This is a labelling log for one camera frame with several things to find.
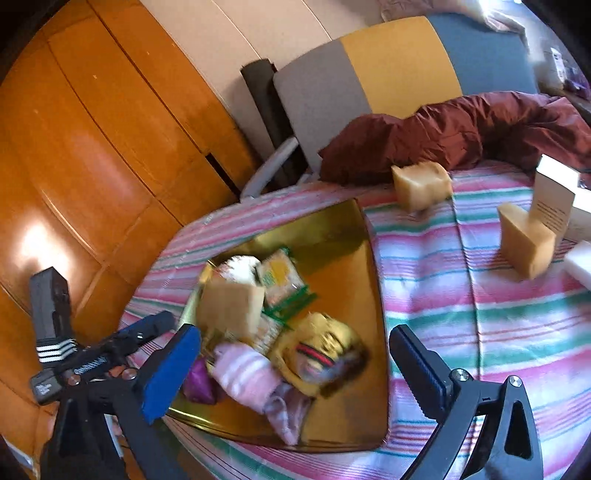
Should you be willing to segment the purple snack packet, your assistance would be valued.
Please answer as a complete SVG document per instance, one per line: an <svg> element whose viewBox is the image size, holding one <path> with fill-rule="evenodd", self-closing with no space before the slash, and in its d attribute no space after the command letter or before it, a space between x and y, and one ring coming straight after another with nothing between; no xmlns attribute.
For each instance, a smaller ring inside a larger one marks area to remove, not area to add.
<svg viewBox="0 0 591 480"><path fill-rule="evenodd" d="M182 386L184 397L198 404L214 405L216 394L204 358L198 357L191 366Z"/></svg>

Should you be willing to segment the striped pink green bedsheet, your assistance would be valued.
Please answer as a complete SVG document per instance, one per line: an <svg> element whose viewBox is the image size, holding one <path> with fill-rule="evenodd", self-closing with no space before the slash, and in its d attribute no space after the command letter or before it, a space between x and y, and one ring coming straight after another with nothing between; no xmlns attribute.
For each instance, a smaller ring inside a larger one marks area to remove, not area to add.
<svg viewBox="0 0 591 480"><path fill-rule="evenodd" d="M522 281L498 255L497 208L528 207L531 179L500 162L453 176L450 202L405 214L389 186L315 182L211 213L184 227L135 291L126 326L179 314L204 263L264 230L355 198L372 230L386 324L407 324L453 367L488 381L519 376L532 405L544 475L561 477L590 432L590 294L556 257Z"/></svg>

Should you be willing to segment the white tall carton box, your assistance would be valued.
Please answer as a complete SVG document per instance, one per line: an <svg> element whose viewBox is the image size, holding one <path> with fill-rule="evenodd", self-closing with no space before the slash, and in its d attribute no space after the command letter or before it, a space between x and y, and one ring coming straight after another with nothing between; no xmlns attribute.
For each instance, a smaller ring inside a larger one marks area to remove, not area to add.
<svg viewBox="0 0 591 480"><path fill-rule="evenodd" d="M536 168L530 213L556 235L559 244L567 230L580 173L543 155Z"/></svg>

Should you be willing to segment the green essential oil box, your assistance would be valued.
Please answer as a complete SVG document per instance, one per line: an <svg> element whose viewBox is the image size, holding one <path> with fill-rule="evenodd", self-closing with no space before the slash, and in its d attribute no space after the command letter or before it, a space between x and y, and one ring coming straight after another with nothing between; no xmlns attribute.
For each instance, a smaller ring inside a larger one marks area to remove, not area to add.
<svg viewBox="0 0 591 480"><path fill-rule="evenodd" d="M308 286L298 289L293 295L280 300L274 306L263 308L263 314L273 318L276 321L287 322L294 315L304 309L317 299L318 295L312 292Z"/></svg>

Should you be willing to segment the tan sponge block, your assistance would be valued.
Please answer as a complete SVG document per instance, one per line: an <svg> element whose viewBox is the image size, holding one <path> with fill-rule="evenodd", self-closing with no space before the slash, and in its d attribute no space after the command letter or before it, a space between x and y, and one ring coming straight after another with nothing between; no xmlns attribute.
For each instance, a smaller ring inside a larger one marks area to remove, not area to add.
<svg viewBox="0 0 591 480"><path fill-rule="evenodd" d="M520 206L503 203L497 211L501 255L523 278L542 275L552 262L556 234Z"/></svg>
<svg viewBox="0 0 591 480"><path fill-rule="evenodd" d="M407 212L425 210L453 195L452 179L436 162L420 162L407 167L392 167L394 190L400 206Z"/></svg>

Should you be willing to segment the white foam block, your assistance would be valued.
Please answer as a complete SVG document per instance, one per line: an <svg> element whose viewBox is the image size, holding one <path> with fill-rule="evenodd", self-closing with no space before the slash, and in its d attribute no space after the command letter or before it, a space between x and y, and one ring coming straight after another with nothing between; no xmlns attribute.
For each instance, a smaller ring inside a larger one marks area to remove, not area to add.
<svg viewBox="0 0 591 480"><path fill-rule="evenodd" d="M581 241L564 257L565 271L587 290L591 290L591 243Z"/></svg>

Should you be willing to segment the grey yellow blue headboard cushion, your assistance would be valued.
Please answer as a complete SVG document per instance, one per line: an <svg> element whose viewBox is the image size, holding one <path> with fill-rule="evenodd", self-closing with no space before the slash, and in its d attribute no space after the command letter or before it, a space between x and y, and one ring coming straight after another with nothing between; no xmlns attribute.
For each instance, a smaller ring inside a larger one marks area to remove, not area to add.
<svg viewBox="0 0 591 480"><path fill-rule="evenodd" d="M318 152L356 117L407 118L424 105L463 95L538 90L518 34L452 13L342 36L288 63L273 84L314 172L322 163Z"/></svg>

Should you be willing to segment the yellow patterned sock bundle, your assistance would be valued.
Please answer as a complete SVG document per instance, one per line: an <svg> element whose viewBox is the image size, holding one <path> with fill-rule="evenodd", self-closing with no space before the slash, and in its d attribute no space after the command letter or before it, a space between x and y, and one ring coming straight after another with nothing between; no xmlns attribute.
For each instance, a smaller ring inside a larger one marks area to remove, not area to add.
<svg viewBox="0 0 591 480"><path fill-rule="evenodd" d="M363 370L368 349L349 325L312 312L280 334L269 358L287 383L318 397Z"/></svg>

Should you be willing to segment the pink white striped sock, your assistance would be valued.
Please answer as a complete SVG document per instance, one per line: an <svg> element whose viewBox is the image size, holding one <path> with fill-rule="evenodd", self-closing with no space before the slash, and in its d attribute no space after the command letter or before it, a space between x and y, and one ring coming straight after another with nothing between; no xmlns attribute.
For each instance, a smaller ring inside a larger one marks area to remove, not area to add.
<svg viewBox="0 0 591 480"><path fill-rule="evenodd" d="M239 342L218 344L211 375L238 404L266 417L288 446L297 445L312 399L287 383L270 359Z"/></svg>

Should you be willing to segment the gold metal tray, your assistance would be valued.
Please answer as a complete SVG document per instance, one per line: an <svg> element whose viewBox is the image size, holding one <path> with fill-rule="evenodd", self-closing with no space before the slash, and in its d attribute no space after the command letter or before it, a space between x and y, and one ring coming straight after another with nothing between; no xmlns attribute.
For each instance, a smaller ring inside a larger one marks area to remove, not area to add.
<svg viewBox="0 0 591 480"><path fill-rule="evenodd" d="M256 257L287 247L295 268L314 302L287 321L290 329L312 312L352 327L368 349L363 370L325 395L311 397L297 445L288 446L269 421L228 395L214 405L197 404L177 395L169 415L226 440L293 450L300 453L339 453L372 450L383 443L389 424L389 359L379 275L372 240L356 200L332 205L283 223L208 260L214 267L233 255Z"/></svg>

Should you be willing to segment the yellow green snack packet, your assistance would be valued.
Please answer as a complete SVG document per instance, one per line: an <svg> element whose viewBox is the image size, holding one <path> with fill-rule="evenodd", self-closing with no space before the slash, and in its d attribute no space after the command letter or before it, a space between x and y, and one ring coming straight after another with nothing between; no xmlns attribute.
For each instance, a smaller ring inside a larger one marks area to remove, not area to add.
<svg viewBox="0 0 591 480"><path fill-rule="evenodd" d="M276 308L304 288L305 283L298 274L290 251L280 248L256 265L256 278L266 290L266 306Z"/></svg>

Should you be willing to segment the maroon jacket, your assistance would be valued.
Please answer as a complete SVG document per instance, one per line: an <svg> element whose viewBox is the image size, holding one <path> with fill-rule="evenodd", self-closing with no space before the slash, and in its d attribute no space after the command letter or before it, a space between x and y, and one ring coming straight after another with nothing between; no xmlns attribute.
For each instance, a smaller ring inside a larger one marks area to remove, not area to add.
<svg viewBox="0 0 591 480"><path fill-rule="evenodd" d="M446 170L482 160L536 170L543 155L590 181L590 127L564 97L516 91L463 96L421 107L408 118L360 116L320 152L320 178L339 185L377 185L393 167L425 161Z"/></svg>

